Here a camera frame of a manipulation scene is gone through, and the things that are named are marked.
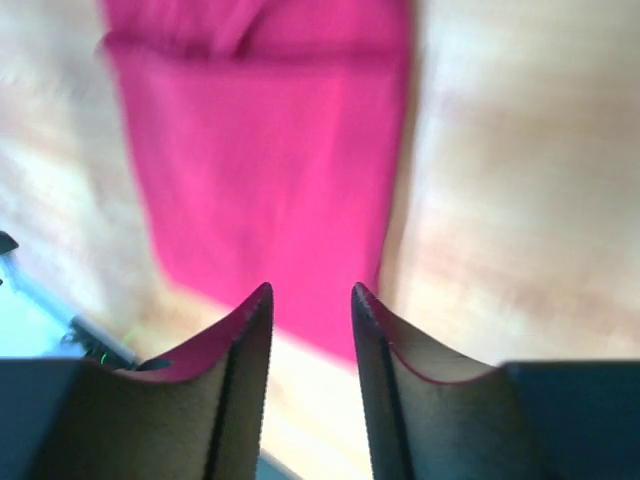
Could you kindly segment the bright red t shirt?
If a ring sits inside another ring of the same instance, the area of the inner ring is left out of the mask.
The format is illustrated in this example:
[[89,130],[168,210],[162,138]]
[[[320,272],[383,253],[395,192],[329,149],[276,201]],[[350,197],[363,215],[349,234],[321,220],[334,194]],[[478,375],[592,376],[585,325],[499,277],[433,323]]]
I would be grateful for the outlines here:
[[375,287],[411,61],[406,1],[106,1],[102,47],[157,256],[355,358],[351,288]]

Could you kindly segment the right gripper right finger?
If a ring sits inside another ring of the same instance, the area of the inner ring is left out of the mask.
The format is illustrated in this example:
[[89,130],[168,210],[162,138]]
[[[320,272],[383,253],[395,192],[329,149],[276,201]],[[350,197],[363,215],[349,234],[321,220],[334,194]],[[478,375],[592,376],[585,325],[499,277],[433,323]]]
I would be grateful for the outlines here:
[[549,478],[505,370],[425,334],[361,283],[351,317],[374,478]]

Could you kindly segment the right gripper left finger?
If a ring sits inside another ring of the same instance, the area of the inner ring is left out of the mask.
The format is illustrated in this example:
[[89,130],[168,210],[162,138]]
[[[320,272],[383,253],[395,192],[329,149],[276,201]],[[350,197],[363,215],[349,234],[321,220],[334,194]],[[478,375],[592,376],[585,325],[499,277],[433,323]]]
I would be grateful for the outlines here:
[[225,318],[136,370],[55,360],[71,385],[32,479],[252,479],[273,332],[260,285]]

